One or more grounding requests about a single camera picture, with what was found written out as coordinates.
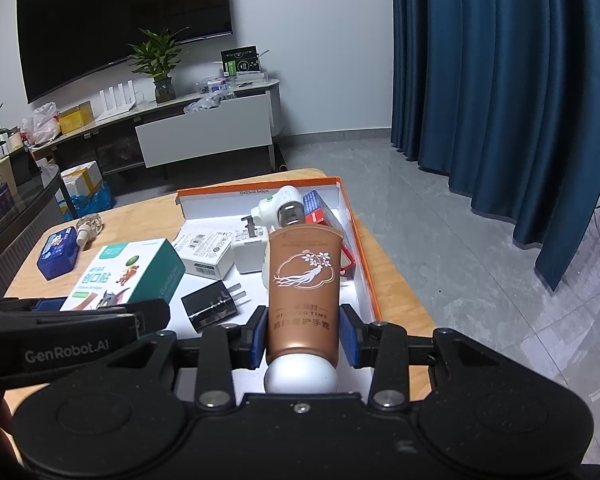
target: table leg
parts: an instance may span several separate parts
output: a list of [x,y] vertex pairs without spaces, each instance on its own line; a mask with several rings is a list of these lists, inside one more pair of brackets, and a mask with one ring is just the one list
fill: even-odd
[[71,214],[71,218],[74,220],[78,218],[78,213],[75,210],[74,203],[71,200],[71,196],[69,195],[69,191],[64,184],[64,180],[60,179],[60,192],[62,193],[62,197],[66,202],[66,206],[69,209],[69,213]]
[[276,153],[273,147],[273,143],[267,146],[269,150],[269,165],[271,166],[271,171],[276,171]]

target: tv stand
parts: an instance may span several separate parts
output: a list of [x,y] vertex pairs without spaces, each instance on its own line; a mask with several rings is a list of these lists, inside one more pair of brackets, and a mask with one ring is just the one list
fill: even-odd
[[273,139],[282,131],[279,84],[277,79],[270,79],[234,89],[236,99],[192,114],[184,114],[184,107],[200,99],[200,93],[162,104],[138,104],[31,151],[36,159],[52,156],[61,170],[96,160],[102,175],[107,176],[139,166],[150,168],[211,153],[266,146],[275,171]]

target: curtain fold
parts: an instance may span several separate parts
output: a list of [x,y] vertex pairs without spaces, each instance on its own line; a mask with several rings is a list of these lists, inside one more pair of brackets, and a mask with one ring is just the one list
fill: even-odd
[[555,289],[600,193],[600,0],[394,0],[391,141]]

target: orange edge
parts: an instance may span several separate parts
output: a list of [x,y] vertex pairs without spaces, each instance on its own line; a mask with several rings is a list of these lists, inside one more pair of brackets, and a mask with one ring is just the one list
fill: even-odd
[[[347,204],[347,209],[353,216],[353,209],[351,208],[351,204],[349,202],[349,197],[347,196],[347,192],[345,191],[344,184],[342,183],[342,179],[339,176],[325,176],[325,177],[317,177],[317,178],[296,178],[291,180],[271,180],[270,182],[250,182],[248,184],[217,184],[215,186],[206,186],[206,187],[190,187],[188,189],[179,189],[178,190],[178,198],[181,196],[197,196],[197,195],[205,195],[210,193],[233,193],[236,191],[256,191],[260,189],[268,189],[269,187],[282,187],[282,186],[300,186],[300,187],[310,187],[310,186],[333,186],[334,184],[338,184],[340,186],[340,190],[342,192],[342,196],[344,197],[344,202]],[[371,307],[374,311],[374,316],[376,320],[382,320],[382,314],[380,312],[380,307],[378,305],[378,297],[376,296],[376,289],[374,287],[374,282],[371,280],[371,272],[369,271],[369,264],[366,260],[365,251],[362,247],[362,240],[360,239],[360,233],[358,232],[358,228],[356,226],[356,221],[352,217],[351,218],[351,226],[353,230],[354,238],[356,239],[356,244],[358,245],[358,253],[360,254],[360,263],[362,264],[362,269],[366,276],[366,282],[369,287],[369,291],[371,292]]]

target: tile floor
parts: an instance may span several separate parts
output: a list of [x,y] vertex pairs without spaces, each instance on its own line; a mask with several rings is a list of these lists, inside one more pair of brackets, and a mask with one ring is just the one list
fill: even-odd
[[600,210],[555,292],[534,271],[513,224],[426,173],[387,139],[282,147],[290,170],[342,177],[351,204],[439,326],[450,326],[568,386],[589,405],[600,463]]

